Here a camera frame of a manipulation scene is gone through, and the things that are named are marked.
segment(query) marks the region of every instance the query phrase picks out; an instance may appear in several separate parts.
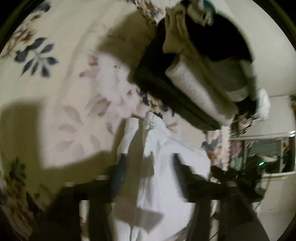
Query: patterned fabric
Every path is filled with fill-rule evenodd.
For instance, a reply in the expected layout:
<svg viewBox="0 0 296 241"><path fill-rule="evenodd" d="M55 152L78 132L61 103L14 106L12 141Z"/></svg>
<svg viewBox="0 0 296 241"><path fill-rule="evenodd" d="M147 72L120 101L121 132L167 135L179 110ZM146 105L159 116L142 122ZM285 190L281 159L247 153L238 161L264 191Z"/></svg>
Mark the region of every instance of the patterned fabric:
<svg viewBox="0 0 296 241"><path fill-rule="evenodd" d="M0 202L18 236L28 239L65 182L88 182L115 163L130 116L151 110L200 148L202 131L131 81L176 2L45 1L12 35L0 54ZM223 168L228 138L207 134Z"/></svg>

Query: white cloth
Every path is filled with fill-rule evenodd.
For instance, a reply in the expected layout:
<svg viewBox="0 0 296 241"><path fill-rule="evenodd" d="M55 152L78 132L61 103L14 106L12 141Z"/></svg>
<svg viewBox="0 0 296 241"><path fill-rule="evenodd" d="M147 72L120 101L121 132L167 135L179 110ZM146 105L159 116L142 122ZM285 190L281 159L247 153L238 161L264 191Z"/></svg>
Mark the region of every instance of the white cloth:
<svg viewBox="0 0 296 241"><path fill-rule="evenodd" d="M184 164L207 179L210 160L206 152L182 140L158 116L147 112L143 131L138 119L127 119L120 153L127 153L128 167L112 208L115 240L161 241L184 229L194 204L181 196L172 156L179 153Z"/></svg>
<svg viewBox="0 0 296 241"><path fill-rule="evenodd" d="M181 54L174 59L165 74L173 85L219 124L229 126L232 123L237 110L235 105L210 84L197 62Z"/></svg>

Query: folded towel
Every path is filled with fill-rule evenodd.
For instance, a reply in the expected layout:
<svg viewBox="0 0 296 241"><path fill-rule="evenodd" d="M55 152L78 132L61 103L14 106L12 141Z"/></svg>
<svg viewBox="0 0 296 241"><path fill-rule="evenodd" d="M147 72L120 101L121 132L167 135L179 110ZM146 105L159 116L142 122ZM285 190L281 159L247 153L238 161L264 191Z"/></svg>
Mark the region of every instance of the folded towel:
<svg viewBox="0 0 296 241"><path fill-rule="evenodd" d="M192 58L183 54L177 56L165 74L178 89L219 124L228 126L232 123L237 112L236 105L221 96Z"/></svg>

